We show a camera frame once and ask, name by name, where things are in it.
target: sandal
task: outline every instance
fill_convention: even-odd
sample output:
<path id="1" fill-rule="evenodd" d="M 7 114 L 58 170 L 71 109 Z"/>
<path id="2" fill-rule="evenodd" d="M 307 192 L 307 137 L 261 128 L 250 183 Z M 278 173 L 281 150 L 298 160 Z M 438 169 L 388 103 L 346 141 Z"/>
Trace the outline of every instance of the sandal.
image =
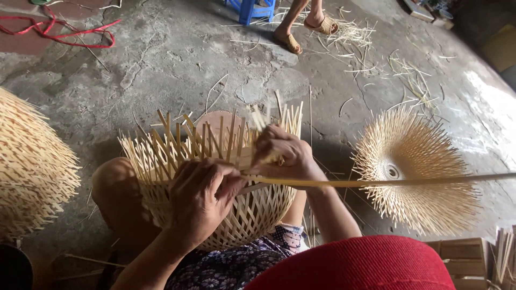
<path id="1" fill-rule="evenodd" d="M 279 38 L 276 36 L 274 36 L 274 38 L 276 38 L 281 44 L 283 44 L 293 54 L 299 55 L 303 52 L 303 49 L 301 48 L 299 43 L 297 43 L 296 39 L 294 38 L 294 36 L 292 34 L 289 34 L 285 38 Z"/>
<path id="2" fill-rule="evenodd" d="M 324 20 L 321 22 L 321 25 L 319 27 L 313 27 L 312 25 L 308 24 L 307 20 L 305 19 L 303 22 L 303 25 L 313 31 L 320 32 L 322 34 L 326 35 L 332 35 L 335 32 L 338 31 L 338 24 L 333 19 L 325 17 Z"/>

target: woven bamboo lampshade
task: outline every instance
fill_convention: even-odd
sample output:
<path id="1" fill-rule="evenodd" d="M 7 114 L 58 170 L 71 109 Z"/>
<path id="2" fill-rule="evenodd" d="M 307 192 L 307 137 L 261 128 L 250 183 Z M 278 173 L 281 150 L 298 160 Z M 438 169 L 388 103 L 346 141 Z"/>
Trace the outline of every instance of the woven bamboo lampshade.
<path id="1" fill-rule="evenodd" d="M 77 157 L 27 102 L 0 88 L 0 239 L 56 218 L 80 185 Z"/>
<path id="2" fill-rule="evenodd" d="M 299 136 L 302 113 L 299 107 L 296 111 L 293 109 L 285 106 L 281 119 L 276 123 L 287 132 Z M 119 140 L 135 168 L 143 205 L 152 213 L 154 223 L 164 227 L 173 222 L 169 220 L 172 206 L 167 187 L 177 168 L 189 159 L 215 157 L 233 163 L 239 170 L 248 169 L 252 146 L 266 122 L 254 112 L 252 116 L 257 128 L 249 128 L 246 118 L 242 118 L 241 123 L 236 125 L 236 112 L 233 112 L 231 126 L 224 128 L 224 119 L 221 117 L 221 134 L 216 135 L 212 126 L 219 124 L 205 123 L 195 127 L 188 116 L 184 115 L 187 123 L 182 126 L 176 123 L 174 128 L 171 126 L 170 114 L 163 116 L 158 111 L 158 115 L 165 127 L 163 139 L 156 130 L 152 129 L 146 134 L 138 126 L 143 136 L 132 139 L 130 134 L 121 134 Z M 180 139 L 181 132 L 188 136 L 185 141 Z M 296 190 L 284 185 L 249 181 L 240 193 L 229 214 L 198 249 L 229 249 L 248 244 L 266 234 L 286 213 Z"/>
<path id="3" fill-rule="evenodd" d="M 407 109 L 381 114 L 365 129 L 352 158 L 360 180 L 421 180 L 467 175 L 466 164 L 441 124 L 430 124 Z M 472 182 L 367 186 L 381 216 L 418 232 L 460 234 L 477 221 L 481 206 Z"/>

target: woman's left hand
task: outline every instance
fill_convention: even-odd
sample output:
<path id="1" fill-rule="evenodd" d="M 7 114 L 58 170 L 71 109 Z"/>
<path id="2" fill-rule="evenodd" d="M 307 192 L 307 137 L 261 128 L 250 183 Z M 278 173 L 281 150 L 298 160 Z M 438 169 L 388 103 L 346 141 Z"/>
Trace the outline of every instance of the woman's left hand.
<path id="1" fill-rule="evenodd" d="M 176 237 L 178 246 L 189 252 L 206 240 L 226 217 L 244 185 L 240 172 L 224 160 L 205 158 L 183 163 L 169 187 L 172 224 L 167 231 Z"/>

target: floral pattern clothing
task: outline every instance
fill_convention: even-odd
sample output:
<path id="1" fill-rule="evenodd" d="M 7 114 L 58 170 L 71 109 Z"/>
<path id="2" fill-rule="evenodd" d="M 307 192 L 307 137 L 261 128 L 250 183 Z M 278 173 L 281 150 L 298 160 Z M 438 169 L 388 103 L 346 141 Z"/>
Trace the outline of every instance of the floral pattern clothing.
<path id="1" fill-rule="evenodd" d="M 252 279 L 301 249 L 303 227 L 281 224 L 254 242 L 233 249 L 195 250 L 179 263 L 165 290 L 242 289 Z"/>

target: knee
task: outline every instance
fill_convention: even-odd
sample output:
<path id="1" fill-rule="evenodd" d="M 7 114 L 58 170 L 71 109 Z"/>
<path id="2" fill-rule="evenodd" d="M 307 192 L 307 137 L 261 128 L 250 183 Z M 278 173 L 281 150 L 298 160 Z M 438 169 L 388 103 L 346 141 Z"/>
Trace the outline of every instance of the knee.
<path id="1" fill-rule="evenodd" d="M 126 157 L 113 158 L 100 165 L 92 177 L 95 191 L 131 180 L 136 180 L 136 173 Z"/>

